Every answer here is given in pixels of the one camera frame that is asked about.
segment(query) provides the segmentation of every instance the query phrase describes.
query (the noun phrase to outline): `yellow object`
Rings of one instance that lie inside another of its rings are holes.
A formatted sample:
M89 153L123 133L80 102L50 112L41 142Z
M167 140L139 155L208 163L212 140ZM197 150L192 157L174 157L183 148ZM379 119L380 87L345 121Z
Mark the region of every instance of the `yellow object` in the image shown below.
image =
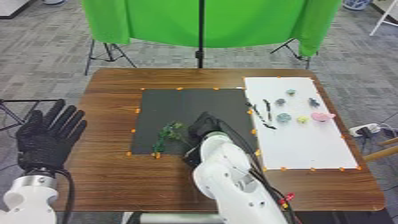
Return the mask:
M308 117L308 116L300 116L300 117L297 118L297 122L299 122L299 123L306 124L308 121L309 121L309 117Z
M256 156L261 156L261 150L260 149L258 149L254 154L256 154Z

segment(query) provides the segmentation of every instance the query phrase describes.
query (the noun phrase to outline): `white paper sheet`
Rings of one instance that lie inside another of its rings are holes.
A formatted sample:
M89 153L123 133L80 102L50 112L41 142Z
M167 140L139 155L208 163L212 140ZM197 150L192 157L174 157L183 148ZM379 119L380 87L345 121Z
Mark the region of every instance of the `white paper sheet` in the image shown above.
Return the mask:
M313 80L309 78L252 77L245 78L245 88L249 102L258 105L267 121L263 99L272 104L272 125L277 130L265 128L256 113L252 113L267 169L281 169L281 167L288 169L355 168L357 162L341 138L336 122L334 120L318 122L311 118L313 112L329 113ZM288 89L297 90L295 96L286 94ZM279 98L286 99L286 104L281 107L276 105ZM316 99L318 108L309 106L309 98ZM288 113L293 118L286 124L276 121L281 113ZM297 122L297 117L302 115L309 117L306 124Z

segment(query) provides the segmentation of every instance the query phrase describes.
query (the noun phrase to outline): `light stand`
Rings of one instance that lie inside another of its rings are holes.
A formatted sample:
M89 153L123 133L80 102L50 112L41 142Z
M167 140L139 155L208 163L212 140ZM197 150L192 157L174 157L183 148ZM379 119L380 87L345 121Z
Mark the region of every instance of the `light stand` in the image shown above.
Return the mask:
M199 49L196 51L197 68L203 68L203 60L204 60L204 17L206 17L206 0L199 0Z

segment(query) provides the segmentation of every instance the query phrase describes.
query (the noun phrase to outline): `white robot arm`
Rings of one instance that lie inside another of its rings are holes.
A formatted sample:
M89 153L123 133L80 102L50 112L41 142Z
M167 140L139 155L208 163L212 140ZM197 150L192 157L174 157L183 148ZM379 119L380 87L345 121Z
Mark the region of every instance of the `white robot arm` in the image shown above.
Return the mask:
M57 181L50 176L21 176L4 195L9 211L0 210L2 224L55 224L57 217L50 204L57 200Z
M194 180L203 194L215 199L228 224L286 224L270 193L252 177L244 150L222 132L212 132L201 144L201 164Z

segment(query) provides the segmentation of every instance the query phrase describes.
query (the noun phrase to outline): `pink object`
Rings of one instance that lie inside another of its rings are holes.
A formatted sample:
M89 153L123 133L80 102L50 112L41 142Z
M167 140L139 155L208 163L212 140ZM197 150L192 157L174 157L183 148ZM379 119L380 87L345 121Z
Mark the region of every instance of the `pink object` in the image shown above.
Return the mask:
M313 119L316 120L316 121L320 121L320 122L325 122L325 121L329 121L334 117L336 117L336 114L325 114L325 113L313 113L311 114L311 117L313 117Z

